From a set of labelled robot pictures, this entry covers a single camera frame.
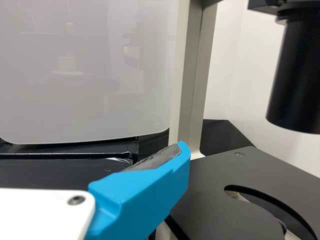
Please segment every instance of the screw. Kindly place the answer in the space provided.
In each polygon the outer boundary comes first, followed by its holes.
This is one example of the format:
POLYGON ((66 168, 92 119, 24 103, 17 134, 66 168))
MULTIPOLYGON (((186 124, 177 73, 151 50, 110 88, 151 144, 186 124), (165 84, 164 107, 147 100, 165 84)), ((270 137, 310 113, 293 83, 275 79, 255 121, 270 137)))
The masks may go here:
POLYGON ((84 196, 73 196, 68 200, 69 205, 79 205, 82 204, 86 198, 84 196))
POLYGON ((234 155, 236 155, 237 157, 244 157, 245 154, 242 152, 236 152, 234 155))

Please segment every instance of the microscope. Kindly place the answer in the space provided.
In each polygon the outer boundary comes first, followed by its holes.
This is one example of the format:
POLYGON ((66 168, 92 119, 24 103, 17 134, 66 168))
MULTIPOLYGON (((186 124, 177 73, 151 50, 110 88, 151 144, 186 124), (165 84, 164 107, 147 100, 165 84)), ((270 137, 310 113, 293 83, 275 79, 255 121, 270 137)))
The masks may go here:
MULTIPOLYGON (((165 220, 179 240, 320 238, 319 178, 253 146, 200 154, 221 1, 3 1, 0 234, 139 240, 165 220), (173 145, 138 161, 136 136, 169 125, 171 76, 173 145)), ((285 25, 266 119, 320 134, 320 0, 248 9, 285 25)))

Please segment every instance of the frosted plastic cover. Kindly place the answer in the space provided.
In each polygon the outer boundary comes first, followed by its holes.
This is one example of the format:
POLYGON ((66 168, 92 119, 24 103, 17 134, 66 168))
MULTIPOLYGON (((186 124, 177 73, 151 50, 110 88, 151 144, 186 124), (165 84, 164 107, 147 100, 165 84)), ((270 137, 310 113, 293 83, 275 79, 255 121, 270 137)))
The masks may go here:
POLYGON ((1 2, 1 138, 69 143, 169 127, 178 0, 1 2))

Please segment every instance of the white wall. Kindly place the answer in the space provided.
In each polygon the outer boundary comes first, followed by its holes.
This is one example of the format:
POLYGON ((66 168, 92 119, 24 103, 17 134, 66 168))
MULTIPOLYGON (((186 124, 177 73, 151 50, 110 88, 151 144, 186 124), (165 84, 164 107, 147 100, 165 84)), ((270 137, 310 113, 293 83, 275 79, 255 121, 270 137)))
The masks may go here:
POLYGON ((230 86, 236 63, 244 0, 225 0, 218 4, 204 107, 205 119, 227 119, 230 86))
MULTIPOLYGON (((247 7, 247 0, 235 1, 247 7)), ((320 177, 320 135, 283 129, 272 125, 265 118, 284 26, 276 24, 272 15, 241 8, 238 11, 242 12, 240 35, 238 38, 233 36, 233 45, 228 46, 236 49, 237 53, 226 52, 228 56, 223 56, 219 61, 215 58, 219 57, 217 52, 221 51, 222 46, 215 44, 212 48, 214 51, 208 86, 215 87, 208 88, 204 116, 216 119, 224 112, 225 119, 229 119, 257 148, 320 177), (229 65, 228 60, 231 58, 236 58, 234 65, 229 65), (223 81, 222 77, 226 75, 219 71, 228 70, 226 66, 231 73, 227 81, 223 81), (218 89, 227 96, 217 97, 218 89)), ((226 18, 227 15, 228 12, 219 11, 218 8, 218 19, 226 18)), ((230 41, 222 36, 222 32, 216 32, 215 37, 221 43, 224 42, 223 38, 225 42, 230 41)))

